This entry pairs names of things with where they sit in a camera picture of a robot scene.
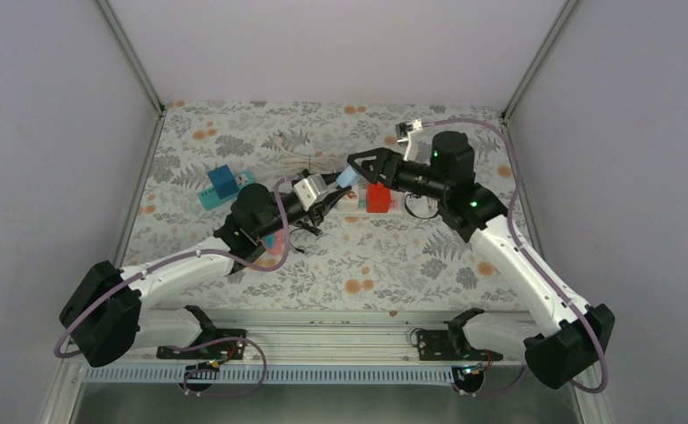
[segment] red block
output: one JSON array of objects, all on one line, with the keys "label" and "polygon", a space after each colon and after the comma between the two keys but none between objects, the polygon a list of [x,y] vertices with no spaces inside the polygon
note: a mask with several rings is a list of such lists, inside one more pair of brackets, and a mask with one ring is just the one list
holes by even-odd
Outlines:
[{"label": "red block", "polygon": [[382,183],[367,186],[367,212],[384,214],[390,209],[390,190]]}]

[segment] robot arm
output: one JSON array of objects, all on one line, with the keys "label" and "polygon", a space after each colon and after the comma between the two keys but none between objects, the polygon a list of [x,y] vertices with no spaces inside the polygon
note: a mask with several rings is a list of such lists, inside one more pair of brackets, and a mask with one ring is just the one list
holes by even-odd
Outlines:
[{"label": "robot arm", "polygon": [[[292,181],[293,192],[281,196],[288,224],[319,225],[351,189],[330,189],[337,176],[304,171]],[[206,321],[200,310],[151,308],[192,285],[252,266],[265,251],[262,240],[283,228],[279,212],[268,188],[246,186],[224,225],[199,244],[122,269],[109,261],[94,265],[60,313],[60,322],[92,367],[107,365],[133,348],[190,345]]]},{"label": "robot arm", "polygon": [[[516,245],[510,234],[512,223],[507,208],[475,181],[473,158],[468,137],[446,131],[434,136],[429,164],[407,160],[387,148],[349,155],[347,162],[370,183],[438,200],[442,220],[507,277],[537,324],[501,322],[480,309],[472,309],[449,324],[449,331],[458,333],[454,336],[457,349],[466,345],[525,357],[541,382],[558,388],[599,358],[586,324],[605,350],[614,315],[606,305],[592,307],[527,244]],[[586,324],[573,307],[584,314]]]}]

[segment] black mounting bracket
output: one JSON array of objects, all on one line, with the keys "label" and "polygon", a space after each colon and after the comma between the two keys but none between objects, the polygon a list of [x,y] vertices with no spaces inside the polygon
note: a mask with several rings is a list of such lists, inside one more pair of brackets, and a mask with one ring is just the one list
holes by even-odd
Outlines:
[{"label": "black mounting bracket", "polygon": [[[202,332],[198,335],[198,338],[190,344],[190,346],[202,345],[211,340],[216,340],[217,338],[223,337],[246,337],[247,331],[244,329],[218,329],[211,322],[210,318],[200,310],[199,307],[188,306],[185,307],[188,311],[193,313],[195,318],[198,319],[200,328]],[[234,344],[234,354],[231,355],[227,360],[242,360],[245,354],[245,345]],[[167,346],[159,346],[156,350],[156,358],[160,360],[217,360],[226,357],[228,351],[227,344],[213,344],[207,346],[203,349],[190,352],[175,352]]]},{"label": "black mounting bracket", "polygon": [[[419,360],[425,362],[464,360],[487,361],[489,357],[484,351],[473,349],[470,346],[458,350],[450,340],[445,329],[419,329],[416,331],[416,345],[419,350]],[[490,352],[492,361],[502,360],[500,353]]]}]

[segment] floral patterned surface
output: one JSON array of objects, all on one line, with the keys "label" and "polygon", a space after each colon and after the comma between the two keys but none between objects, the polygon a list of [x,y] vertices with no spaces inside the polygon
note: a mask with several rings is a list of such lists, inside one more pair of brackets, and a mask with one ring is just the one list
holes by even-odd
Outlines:
[{"label": "floral patterned surface", "polygon": [[[395,146],[395,123],[472,117],[499,125],[495,110],[414,105],[346,105],[310,102],[174,102],[167,112],[151,174],[125,257],[135,264],[194,245],[218,228],[229,206],[203,210],[197,192],[210,186],[206,173],[225,163],[235,172],[268,174],[268,163],[286,154],[280,137],[303,155],[335,155]],[[502,141],[475,125],[427,128],[418,135],[427,161],[432,136],[465,132],[476,151],[477,179],[507,202],[514,189]],[[270,186],[277,178],[261,179]],[[525,223],[518,222],[522,232]],[[292,252],[275,273],[244,270],[206,281],[164,301],[163,307],[454,310],[483,307],[525,310],[493,265],[440,218],[329,216],[316,238],[296,231]],[[259,260],[272,265],[277,256]]]}]

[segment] white wall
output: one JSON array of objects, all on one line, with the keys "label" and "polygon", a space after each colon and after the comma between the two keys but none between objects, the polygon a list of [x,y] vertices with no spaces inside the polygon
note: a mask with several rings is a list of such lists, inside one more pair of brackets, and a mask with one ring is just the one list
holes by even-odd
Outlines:
[{"label": "white wall", "polygon": [[110,0],[163,100],[502,109],[563,0]]},{"label": "white wall", "polygon": [[545,253],[616,315],[617,422],[688,422],[688,2],[581,2],[511,123]]},{"label": "white wall", "polygon": [[57,314],[112,257],[154,124],[93,1],[0,1],[0,423],[39,416]]}]

